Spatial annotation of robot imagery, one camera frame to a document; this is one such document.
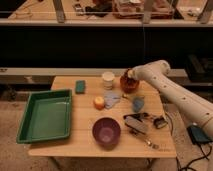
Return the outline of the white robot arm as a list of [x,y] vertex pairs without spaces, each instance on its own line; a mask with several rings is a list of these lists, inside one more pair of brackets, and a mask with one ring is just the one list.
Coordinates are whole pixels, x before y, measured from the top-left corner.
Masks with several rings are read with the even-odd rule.
[[144,80],[157,89],[213,140],[213,103],[171,81],[167,77],[170,70],[167,61],[158,60],[133,67],[127,75],[134,80]]

